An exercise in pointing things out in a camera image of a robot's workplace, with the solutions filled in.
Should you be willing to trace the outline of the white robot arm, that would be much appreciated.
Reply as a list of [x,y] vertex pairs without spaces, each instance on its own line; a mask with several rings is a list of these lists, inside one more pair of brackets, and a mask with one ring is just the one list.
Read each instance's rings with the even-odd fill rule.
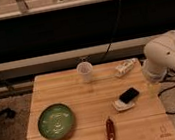
[[168,68],[175,70],[175,30],[170,30],[144,46],[142,74],[150,83],[162,81]]

